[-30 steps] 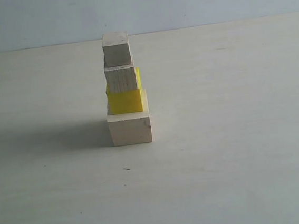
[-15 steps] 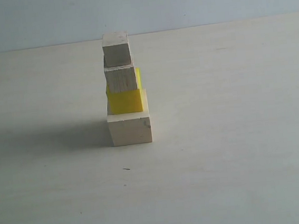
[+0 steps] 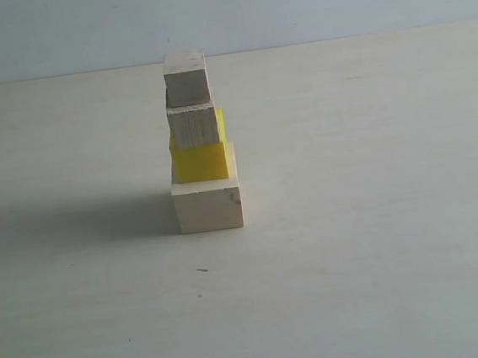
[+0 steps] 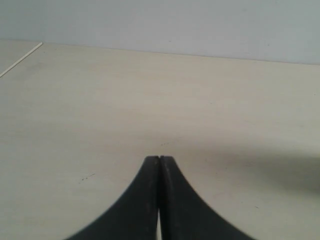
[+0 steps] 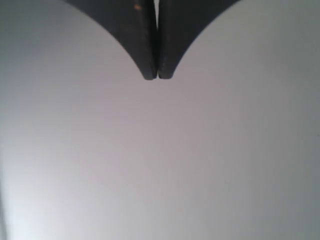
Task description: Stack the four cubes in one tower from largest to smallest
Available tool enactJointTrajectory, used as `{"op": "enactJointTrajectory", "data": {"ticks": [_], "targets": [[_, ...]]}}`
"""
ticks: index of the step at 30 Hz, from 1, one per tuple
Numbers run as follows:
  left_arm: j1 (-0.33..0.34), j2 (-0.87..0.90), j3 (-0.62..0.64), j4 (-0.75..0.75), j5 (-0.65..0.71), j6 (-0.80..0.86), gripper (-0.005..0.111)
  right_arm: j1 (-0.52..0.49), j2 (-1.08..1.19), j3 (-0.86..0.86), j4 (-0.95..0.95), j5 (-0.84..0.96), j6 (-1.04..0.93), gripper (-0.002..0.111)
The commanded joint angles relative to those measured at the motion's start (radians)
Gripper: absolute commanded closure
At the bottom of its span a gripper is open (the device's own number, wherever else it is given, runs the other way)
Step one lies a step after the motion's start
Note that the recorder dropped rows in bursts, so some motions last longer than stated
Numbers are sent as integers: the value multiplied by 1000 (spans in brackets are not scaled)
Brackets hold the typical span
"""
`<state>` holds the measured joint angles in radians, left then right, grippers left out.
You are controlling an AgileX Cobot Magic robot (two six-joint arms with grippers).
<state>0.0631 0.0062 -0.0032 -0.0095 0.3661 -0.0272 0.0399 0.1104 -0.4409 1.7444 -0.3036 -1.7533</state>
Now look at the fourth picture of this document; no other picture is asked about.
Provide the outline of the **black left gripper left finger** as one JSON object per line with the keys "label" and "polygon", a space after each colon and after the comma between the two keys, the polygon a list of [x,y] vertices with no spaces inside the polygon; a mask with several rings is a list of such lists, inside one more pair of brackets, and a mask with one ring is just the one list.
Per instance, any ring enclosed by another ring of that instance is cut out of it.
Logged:
{"label": "black left gripper left finger", "polygon": [[69,240],[155,240],[157,238],[158,156],[148,156],[119,199]]}

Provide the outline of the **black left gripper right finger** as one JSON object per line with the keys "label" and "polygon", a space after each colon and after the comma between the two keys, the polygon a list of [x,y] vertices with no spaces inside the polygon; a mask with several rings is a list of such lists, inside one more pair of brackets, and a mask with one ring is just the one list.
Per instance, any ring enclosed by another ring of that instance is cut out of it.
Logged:
{"label": "black left gripper right finger", "polygon": [[158,210],[163,240],[252,239],[196,193],[172,156],[159,158]]}

